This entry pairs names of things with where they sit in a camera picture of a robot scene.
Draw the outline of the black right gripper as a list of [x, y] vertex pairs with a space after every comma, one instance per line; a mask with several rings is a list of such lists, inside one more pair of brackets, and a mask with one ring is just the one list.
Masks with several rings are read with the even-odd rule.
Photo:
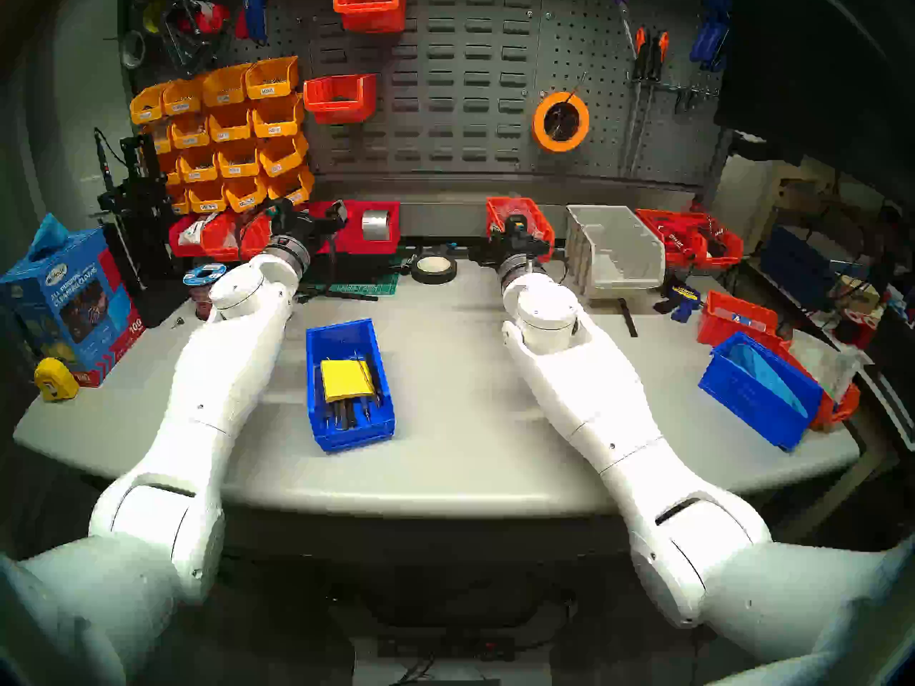
[[469, 261], [480, 267], [500, 267], [506, 261], [521, 256], [521, 265], [529, 260], [551, 255], [552, 246], [547, 240], [532, 236], [495, 236], [492, 245], [469, 246]]

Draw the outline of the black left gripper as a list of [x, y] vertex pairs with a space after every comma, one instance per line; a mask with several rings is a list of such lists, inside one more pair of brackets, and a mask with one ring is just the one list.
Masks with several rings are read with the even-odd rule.
[[348, 209], [344, 200], [332, 202], [325, 210], [325, 216], [278, 213], [272, 218], [270, 245], [288, 250], [301, 249], [314, 255], [336, 234], [337, 226], [346, 226], [347, 222]]

